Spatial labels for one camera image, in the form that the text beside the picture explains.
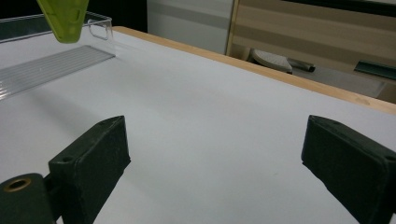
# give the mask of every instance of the white tabletop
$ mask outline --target white tabletop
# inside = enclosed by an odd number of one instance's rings
[[[0,182],[124,115],[132,163],[95,223],[357,223],[302,165],[308,116],[396,150],[394,115],[114,35],[117,58],[0,101]]]

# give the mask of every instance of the metal bolt hole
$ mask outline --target metal bolt hole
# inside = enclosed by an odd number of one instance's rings
[[[13,180],[8,185],[6,185],[6,187],[4,188],[4,191],[5,192],[18,191],[18,190],[24,189],[27,186],[29,186],[31,182],[32,182],[32,180],[29,178]]]

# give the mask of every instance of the green object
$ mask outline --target green object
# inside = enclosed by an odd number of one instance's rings
[[[78,42],[89,0],[37,0],[37,3],[59,42]]]

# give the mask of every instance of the clear plastic container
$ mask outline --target clear plastic container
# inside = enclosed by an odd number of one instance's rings
[[[87,12],[79,41],[62,44],[44,15],[0,20],[0,100],[114,58],[111,28]]]

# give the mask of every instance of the white table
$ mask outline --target white table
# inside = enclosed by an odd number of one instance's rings
[[[302,165],[307,118],[396,150],[394,115],[114,36],[130,46],[117,58],[0,101],[1,182],[46,175],[94,123],[124,115],[132,163],[95,223],[356,223]]]

